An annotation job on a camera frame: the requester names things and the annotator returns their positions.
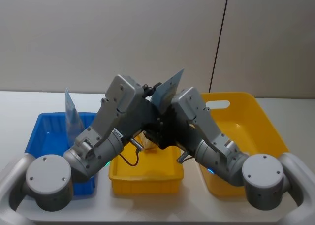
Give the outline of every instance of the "label sticker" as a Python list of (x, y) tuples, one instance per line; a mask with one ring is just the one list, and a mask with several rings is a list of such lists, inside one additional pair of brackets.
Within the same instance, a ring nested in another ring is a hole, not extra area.
[(116, 128), (113, 129), (113, 133), (115, 133), (116, 136), (119, 137), (119, 139), (123, 138), (123, 134), (121, 134)]

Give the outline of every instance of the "white table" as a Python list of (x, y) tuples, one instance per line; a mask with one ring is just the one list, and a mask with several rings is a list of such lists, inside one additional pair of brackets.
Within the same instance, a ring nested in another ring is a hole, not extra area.
[[(78, 111), (96, 112), (102, 95), (71, 94)], [(292, 153), (315, 171), (313, 137), (315, 135), (315, 100), (257, 99)], [(0, 92), (0, 169), (24, 151), (37, 116), (42, 112), (62, 112), (63, 93)], [(222, 201), (206, 189), (198, 165), (184, 163), (185, 177), (178, 195), (116, 197), (108, 179), (108, 167), (99, 172), (96, 196), (75, 199), (58, 212), (41, 210), (26, 198), (18, 208), (24, 216), (46, 224), (58, 222), (114, 221), (207, 221), (273, 222), (295, 208), (286, 194), (272, 211), (259, 211), (245, 199)]]

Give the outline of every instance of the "cable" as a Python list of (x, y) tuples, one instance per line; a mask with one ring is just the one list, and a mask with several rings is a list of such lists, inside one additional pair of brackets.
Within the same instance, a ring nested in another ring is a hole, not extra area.
[(191, 160), (191, 159), (193, 159), (193, 157), (188, 157), (187, 159), (184, 159), (183, 162), (185, 162), (185, 161), (187, 161), (187, 160)]
[(122, 157), (122, 159), (131, 167), (135, 167), (139, 163), (139, 151), (138, 150), (136, 150), (136, 155), (137, 155), (136, 163), (131, 164), (131, 163), (128, 162), (128, 160), (122, 154), (119, 154), (119, 156)]

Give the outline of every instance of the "yellow plastic bin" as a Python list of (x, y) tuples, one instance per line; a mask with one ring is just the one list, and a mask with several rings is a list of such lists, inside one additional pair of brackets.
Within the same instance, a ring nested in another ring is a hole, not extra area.
[[(135, 147), (127, 144), (122, 155), (134, 163)], [(165, 150), (156, 147), (140, 152), (139, 163), (135, 167), (129, 166), (120, 156), (115, 157), (109, 167), (114, 193), (177, 193), (184, 177), (183, 166), (176, 161), (180, 155), (180, 149), (175, 146)]]
[[(265, 153), (278, 157), (288, 148), (263, 112), (256, 99), (247, 93), (206, 93), (203, 100), (228, 100), (229, 106), (212, 109), (211, 116), (221, 131), (230, 137), (242, 152)], [(200, 166), (208, 190), (217, 197), (245, 195), (244, 187), (235, 187)]]

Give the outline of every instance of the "transparent plastic sheet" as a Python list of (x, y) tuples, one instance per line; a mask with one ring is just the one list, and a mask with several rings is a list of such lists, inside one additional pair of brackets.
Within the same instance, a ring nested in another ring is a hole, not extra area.
[(68, 92), (68, 89), (65, 90), (65, 126), (68, 146), (71, 147), (73, 145), (74, 139), (84, 131), (84, 127)]

